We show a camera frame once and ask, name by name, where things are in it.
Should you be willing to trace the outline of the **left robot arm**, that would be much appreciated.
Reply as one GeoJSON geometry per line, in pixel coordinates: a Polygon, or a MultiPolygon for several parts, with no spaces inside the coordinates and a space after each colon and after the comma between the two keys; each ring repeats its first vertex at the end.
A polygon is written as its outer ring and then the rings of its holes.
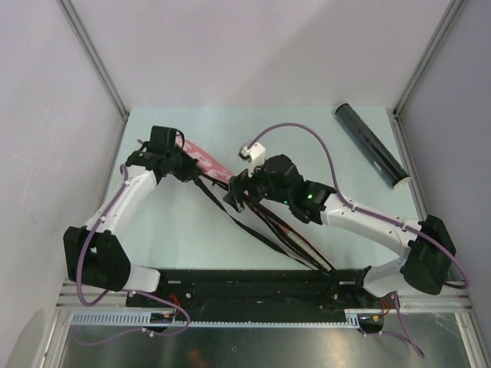
{"type": "Polygon", "coordinates": [[[105,291],[142,291],[143,298],[159,307],[168,301],[169,287],[160,282],[158,270],[134,264],[121,244],[121,236],[144,199],[167,176],[181,182],[202,173],[197,159],[184,150],[183,133],[153,126],[120,166],[121,179],[114,194],[81,227],[69,227],[63,236],[68,277],[105,291]]]}

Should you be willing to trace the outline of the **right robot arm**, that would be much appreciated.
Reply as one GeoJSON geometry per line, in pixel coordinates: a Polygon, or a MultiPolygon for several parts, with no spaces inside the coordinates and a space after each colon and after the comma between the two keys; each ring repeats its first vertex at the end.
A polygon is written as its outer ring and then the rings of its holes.
{"type": "Polygon", "coordinates": [[[261,166],[233,176],[224,197],[238,212],[245,201],[258,205],[263,199],[288,206],[301,222],[341,228],[397,254],[397,259],[365,270],[363,281],[354,288],[360,306],[373,307],[384,295],[407,286],[429,295],[442,291],[456,254],[442,219],[389,217],[352,201],[343,202],[334,188],[304,179],[285,155],[270,157],[261,166]]]}

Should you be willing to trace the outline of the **pink racket bag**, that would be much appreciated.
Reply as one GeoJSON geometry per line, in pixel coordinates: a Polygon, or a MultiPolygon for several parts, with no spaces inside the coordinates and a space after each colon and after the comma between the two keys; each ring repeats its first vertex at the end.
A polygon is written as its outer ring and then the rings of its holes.
{"type": "Polygon", "coordinates": [[[232,173],[195,143],[185,140],[181,136],[176,138],[176,147],[188,156],[198,160],[197,165],[201,170],[201,175],[193,180],[196,187],[207,195],[242,230],[272,250],[308,268],[319,270],[326,274],[336,270],[336,266],[327,255],[323,254],[272,210],[261,204],[252,203],[248,194],[243,197],[245,212],[262,222],[268,231],[262,234],[244,223],[240,218],[240,214],[222,199],[229,192],[229,180],[232,178],[232,173]]]}

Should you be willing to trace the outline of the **black shuttlecock tube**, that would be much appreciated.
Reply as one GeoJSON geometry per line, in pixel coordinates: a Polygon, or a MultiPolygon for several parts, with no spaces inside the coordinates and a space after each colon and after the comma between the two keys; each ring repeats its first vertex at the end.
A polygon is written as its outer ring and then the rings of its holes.
{"type": "Polygon", "coordinates": [[[334,118],[388,187],[398,189],[409,183],[410,175],[349,103],[336,107],[334,118]]]}

